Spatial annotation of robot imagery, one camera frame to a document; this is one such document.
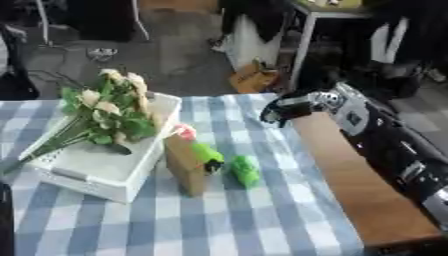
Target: green toy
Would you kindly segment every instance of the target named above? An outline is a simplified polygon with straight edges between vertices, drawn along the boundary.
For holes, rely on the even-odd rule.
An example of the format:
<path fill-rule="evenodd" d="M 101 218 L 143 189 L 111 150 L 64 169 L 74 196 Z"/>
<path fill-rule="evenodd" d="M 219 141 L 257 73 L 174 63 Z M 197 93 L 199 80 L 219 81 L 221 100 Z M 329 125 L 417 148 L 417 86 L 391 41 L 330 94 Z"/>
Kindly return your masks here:
<path fill-rule="evenodd" d="M 254 186 L 260 179 L 258 169 L 246 156 L 235 157 L 231 163 L 231 169 L 238 181 L 246 188 Z"/>
<path fill-rule="evenodd" d="M 224 165 L 224 156 L 209 145 L 193 143 L 191 147 L 199 160 L 204 162 L 204 169 L 209 174 L 217 172 Z"/>

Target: white plastic basket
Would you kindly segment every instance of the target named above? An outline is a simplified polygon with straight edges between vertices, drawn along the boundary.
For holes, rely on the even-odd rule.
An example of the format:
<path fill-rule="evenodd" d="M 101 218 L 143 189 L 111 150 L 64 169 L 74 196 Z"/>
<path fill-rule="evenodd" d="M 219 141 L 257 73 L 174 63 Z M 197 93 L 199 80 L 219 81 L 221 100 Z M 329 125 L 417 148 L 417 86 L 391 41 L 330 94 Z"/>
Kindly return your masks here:
<path fill-rule="evenodd" d="M 150 104 L 163 117 L 163 126 L 155 137 L 129 144 L 131 155 L 110 153 L 103 147 L 83 142 L 29 164 L 44 182 L 118 202 L 132 202 L 163 154 L 163 139 L 179 122 L 181 102 L 178 97 L 155 93 Z M 51 127 L 19 158 L 29 155 L 68 121 L 70 118 L 66 117 Z"/>

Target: cardboard box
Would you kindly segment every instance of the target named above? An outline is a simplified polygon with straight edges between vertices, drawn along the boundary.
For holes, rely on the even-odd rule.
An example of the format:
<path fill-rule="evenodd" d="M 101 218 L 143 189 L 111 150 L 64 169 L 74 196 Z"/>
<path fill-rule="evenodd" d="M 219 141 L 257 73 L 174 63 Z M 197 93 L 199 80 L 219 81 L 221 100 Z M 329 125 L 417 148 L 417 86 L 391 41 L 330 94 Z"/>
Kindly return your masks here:
<path fill-rule="evenodd" d="M 243 66 L 229 81 L 239 93 L 259 93 L 266 87 L 272 85 L 279 78 L 275 70 L 266 72 L 261 64 L 254 60 L 251 64 Z"/>
<path fill-rule="evenodd" d="M 193 152 L 192 143 L 177 134 L 165 139 L 166 164 L 190 196 L 200 196 L 205 189 L 205 169 Z"/>

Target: robotic hand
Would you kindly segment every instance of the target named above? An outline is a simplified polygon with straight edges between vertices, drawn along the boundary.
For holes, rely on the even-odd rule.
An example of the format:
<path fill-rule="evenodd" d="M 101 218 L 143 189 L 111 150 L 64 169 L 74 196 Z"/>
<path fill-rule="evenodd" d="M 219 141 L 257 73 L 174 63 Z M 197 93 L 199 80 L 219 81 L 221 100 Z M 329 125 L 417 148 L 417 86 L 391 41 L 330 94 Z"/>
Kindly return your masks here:
<path fill-rule="evenodd" d="M 329 91 L 281 97 L 266 106 L 260 119 L 283 127 L 313 111 L 328 112 L 369 165 L 448 233 L 448 158 L 433 144 L 345 83 Z"/>

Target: chair leg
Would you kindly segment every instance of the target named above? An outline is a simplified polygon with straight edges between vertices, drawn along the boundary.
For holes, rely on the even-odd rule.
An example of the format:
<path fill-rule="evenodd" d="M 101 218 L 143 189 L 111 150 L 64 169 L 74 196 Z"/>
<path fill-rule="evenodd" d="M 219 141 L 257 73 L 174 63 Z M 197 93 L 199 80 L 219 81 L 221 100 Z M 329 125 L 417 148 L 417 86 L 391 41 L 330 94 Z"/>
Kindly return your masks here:
<path fill-rule="evenodd" d="M 36 0 L 36 4 L 37 4 L 37 9 L 39 11 L 40 19 L 42 21 L 42 37 L 44 38 L 45 44 L 51 45 L 51 41 L 48 36 L 48 30 L 49 30 L 50 24 L 48 22 L 48 17 L 47 17 L 47 13 L 45 11 L 45 6 L 44 6 L 42 0 Z"/>
<path fill-rule="evenodd" d="M 145 26 L 143 25 L 143 23 L 140 20 L 140 13 L 139 13 L 137 0 L 132 0 L 132 9 L 133 9 L 133 12 L 134 12 L 134 21 L 135 21 L 135 23 L 137 23 L 138 27 L 140 28 L 140 30 L 142 31 L 143 35 L 145 36 L 145 39 L 147 41 L 149 41 L 149 33 L 148 33 L 148 31 L 146 30 Z"/>

